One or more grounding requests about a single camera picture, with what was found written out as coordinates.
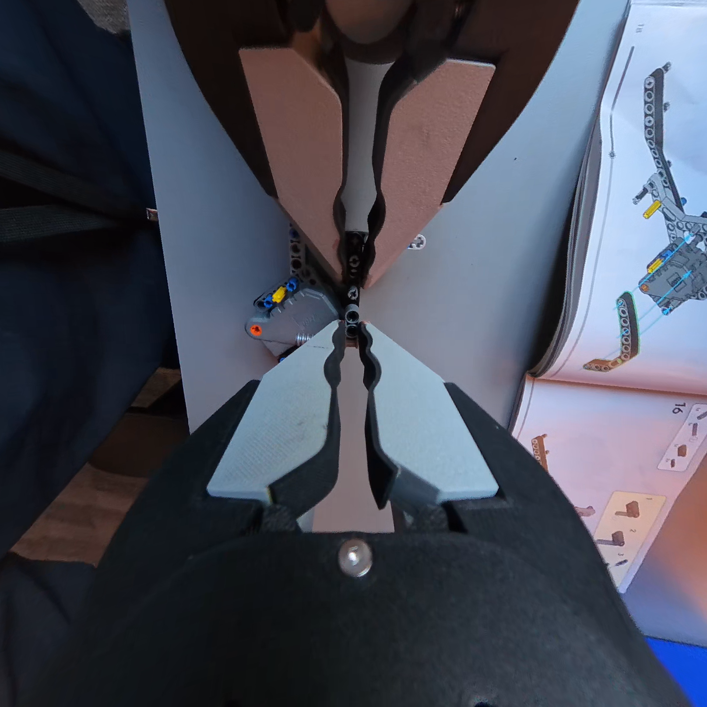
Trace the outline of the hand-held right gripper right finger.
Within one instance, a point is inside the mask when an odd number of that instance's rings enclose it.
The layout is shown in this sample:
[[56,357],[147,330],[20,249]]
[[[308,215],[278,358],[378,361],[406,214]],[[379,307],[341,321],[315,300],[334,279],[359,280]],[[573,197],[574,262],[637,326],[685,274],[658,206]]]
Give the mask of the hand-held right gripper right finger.
[[499,485],[443,379],[371,323],[359,328],[373,498],[401,510],[488,499]]

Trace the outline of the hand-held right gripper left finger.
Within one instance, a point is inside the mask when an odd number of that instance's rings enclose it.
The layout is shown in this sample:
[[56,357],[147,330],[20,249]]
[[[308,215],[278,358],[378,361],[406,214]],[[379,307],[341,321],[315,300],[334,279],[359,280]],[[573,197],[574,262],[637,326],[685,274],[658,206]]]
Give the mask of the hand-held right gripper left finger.
[[300,519],[337,482],[343,322],[335,320],[257,384],[207,484],[211,498],[282,506]]

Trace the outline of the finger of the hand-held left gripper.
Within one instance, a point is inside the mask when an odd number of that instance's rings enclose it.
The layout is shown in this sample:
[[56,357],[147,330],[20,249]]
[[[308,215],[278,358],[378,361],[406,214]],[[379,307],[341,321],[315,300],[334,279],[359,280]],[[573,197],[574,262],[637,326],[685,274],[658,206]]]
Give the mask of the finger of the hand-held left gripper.
[[443,207],[443,198],[496,68],[446,59],[397,99],[374,167],[377,198],[370,212],[372,262],[365,287],[391,268]]
[[334,202],[344,181],[343,111],[323,50],[242,48],[239,56],[278,203],[341,281]]

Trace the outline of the grey lego assembly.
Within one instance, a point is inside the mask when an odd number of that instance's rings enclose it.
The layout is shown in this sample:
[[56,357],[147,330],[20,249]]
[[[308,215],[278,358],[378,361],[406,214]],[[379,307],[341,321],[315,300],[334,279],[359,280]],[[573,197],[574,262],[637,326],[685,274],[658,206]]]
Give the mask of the grey lego assembly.
[[298,227],[288,224],[288,274],[254,299],[246,335],[278,360],[340,319],[333,281]]

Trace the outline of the black lego beam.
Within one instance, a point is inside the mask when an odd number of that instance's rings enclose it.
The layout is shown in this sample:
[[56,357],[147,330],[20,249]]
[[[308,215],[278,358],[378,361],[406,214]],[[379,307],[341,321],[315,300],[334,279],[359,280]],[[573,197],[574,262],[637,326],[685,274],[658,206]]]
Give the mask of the black lego beam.
[[345,231],[341,243],[343,263],[343,321],[348,347],[358,347],[360,330],[360,297],[370,270],[369,233]]

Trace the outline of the lego instruction booklet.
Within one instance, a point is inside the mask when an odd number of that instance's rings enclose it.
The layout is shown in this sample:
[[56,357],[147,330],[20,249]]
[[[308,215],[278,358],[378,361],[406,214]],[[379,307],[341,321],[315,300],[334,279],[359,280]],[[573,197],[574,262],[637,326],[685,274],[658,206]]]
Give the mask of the lego instruction booklet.
[[625,592],[706,455],[706,2],[632,1],[512,433]]

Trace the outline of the person's dark blue clothing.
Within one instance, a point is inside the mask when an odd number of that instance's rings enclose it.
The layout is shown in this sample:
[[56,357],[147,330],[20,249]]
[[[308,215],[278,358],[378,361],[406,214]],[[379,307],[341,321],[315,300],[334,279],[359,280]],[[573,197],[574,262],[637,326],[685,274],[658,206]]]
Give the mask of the person's dark blue clothing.
[[129,31],[79,1],[1,2],[1,705],[92,584],[11,551],[174,343]]

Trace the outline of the blue box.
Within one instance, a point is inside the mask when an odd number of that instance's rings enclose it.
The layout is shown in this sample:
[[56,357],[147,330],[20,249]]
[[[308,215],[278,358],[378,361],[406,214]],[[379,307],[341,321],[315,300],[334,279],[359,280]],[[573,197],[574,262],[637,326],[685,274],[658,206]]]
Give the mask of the blue box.
[[694,706],[706,706],[706,648],[646,637],[651,650]]

